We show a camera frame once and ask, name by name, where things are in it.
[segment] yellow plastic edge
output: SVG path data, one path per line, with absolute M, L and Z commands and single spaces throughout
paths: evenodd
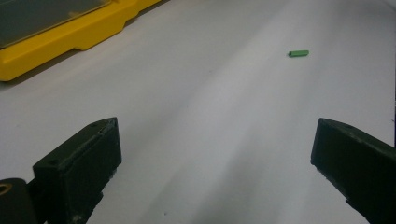
M 89 49 L 122 31 L 125 22 L 160 1 L 113 0 L 105 7 L 0 49 L 0 81 L 10 81 L 71 49 Z

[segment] yellow tray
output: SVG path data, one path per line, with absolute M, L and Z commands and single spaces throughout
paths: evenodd
M 105 7 L 0 49 L 0 81 L 10 81 L 70 49 L 89 49 L 120 32 L 139 11 L 160 1 L 113 0 Z

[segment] white table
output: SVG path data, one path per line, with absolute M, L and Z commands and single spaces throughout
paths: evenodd
M 310 152 L 318 118 L 393 145 L 395 18 L 370 0 L 168 1 L 0 84 L 0 178 L 30 181 L 118 117 L 123 163 L 89 223 L 367 223 Z

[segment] white surface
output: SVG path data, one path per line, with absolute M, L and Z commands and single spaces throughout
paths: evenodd
M 89 223 L 367 223 L 310 152 L 320 117 L 393 145 L 395 39 L 383 1 L 171 0 L 0 84 L 0 178 L 118 117 L 123 164 Z

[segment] small green cylinder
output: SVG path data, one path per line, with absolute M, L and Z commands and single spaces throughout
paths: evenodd
M 305 57 L 309 54 L 309 50 L 294 50 L 289 52 L 289 57 L 295 58 L 295 57 Z

